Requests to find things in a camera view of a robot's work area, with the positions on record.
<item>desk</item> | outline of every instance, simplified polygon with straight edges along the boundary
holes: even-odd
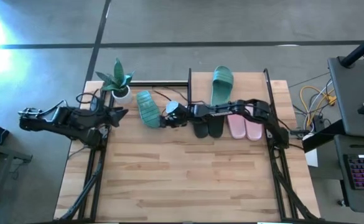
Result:
[[[231,100],[268,101],[263,73],[234,73]],[[278,117],[296,126],[286,81],[271,82]],[[94,92],[102,82],[86,83]],[[134,94],[154,87],[132,87]],[[177,93],[155,87],[180,103]],[[192,74],[192,100],[210,101],[212,73]],[[186,88],[178,88],[187,96]],[[167,100],[151,92],[162,111]],[[192,126],[151,129],[142,124],[136,100],[110,132],[97,222],[276,222],[279,214],[264,138],[252,142],[231,137],[227,124],[220,139],[195,137]],[[70,153],[81,148],[73,142]],[[88,150],[67,162],[55,218],[61,217],[82,190]],[[286,151],[292,186],[309,210],[319,217],[304,152]],[[91,199],[88,197],[87,208]]]

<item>black stripe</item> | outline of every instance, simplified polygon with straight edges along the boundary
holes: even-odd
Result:
[[[103,33],[98,32],[100,40]],[[320,41],[233,41],[233,42],[141,42],[141,43],[106,43],[99,48],[159,48],[159,47],[271,47],[278,45],[299,46],[339,46],[360,45],[364,40],[320,40]],[[91,49],[94,44],[4,44],[0,49]]]
[[[0,49],[91,49],[94,44],[3,44]]]
[[[107,21],[107,13],[110,8],[111,0],[106,0],[105,7],[101,14],[99,29],[97,31],[95,46],[93,47],[92,56],[90,57],[88,71],[85,77],[85,83],[87,81],[91,81],[93,77],[93,72],[95,71],[95,65],[97,61],[97,56],[99,54],[101,39],[103,38],[103,33],[105,31],[106,21]]]

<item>green leaf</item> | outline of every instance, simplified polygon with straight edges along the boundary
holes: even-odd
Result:
[[[126,87],[127,85],[129,85],[132,81],[132,77],[133,77],[134,71],[125,75],[124,81],[122,82],[121,87]]]
[[[105,82],[105,85],[110,85],[113,83],[111,75],[105,75],[101,72],[96,72],[96,75]]]
[[[124,68],[121,62],[117,58],[114,65],[114,82],[120,86],[124,81]]]
[[[116,91],[116,90],[118,90],[118,88],[114,84],[103,86],[103,87],[101,87],[101,89],[103,91],[113,91],[113,90]]]

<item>green slipper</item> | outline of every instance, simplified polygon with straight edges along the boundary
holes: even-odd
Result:
[[[227,67],[218,66],[213,72],[211,105],[220,105],[230,100],[230,93],[233,89],[233,74]],[[208,121],[209,135],[219,138],[223,134],[225,117],[214,117]]]
[[[136,95],[138,102],[139,114],[143,123],[150,128],[159,128],[159,108],[151,98],[151,94],[146,91],[141,91]]]

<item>wooden tabletop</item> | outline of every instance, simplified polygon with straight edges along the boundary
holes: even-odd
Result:
[[[233,74],[231,101],[269,101],[263,73]],[[102,82],[87,82],[85,92],[93,93],[101,85]],[[271,85],[279,119],[295,127],[287,82],[276,80]],[[162,111],[167,99],[152,89],[132,88],[134,94],[149,90]],[[172,90],[155,90],[185,104]],[[186,88],[177,90],[187,96]],[[212,73],[192,74],[192,100],[209,103],[211,90]],[[109,138],[97,222],[279,221],[264,138],[255,142],[233,139],[227,124],[219,139],[198,139],[191,125],[152,129],[142,124],[136,99],[124,107],[129,113],[120,121],[120,127],[113,128]],[[80,142],[73,142],[70,153],[81,147]],[[81,192],[88,156],[86,150],[68,160],[55,218],[61,217]],[[293,189],[309,210],[319,216],[304,152],[291,147],[286,156]]]

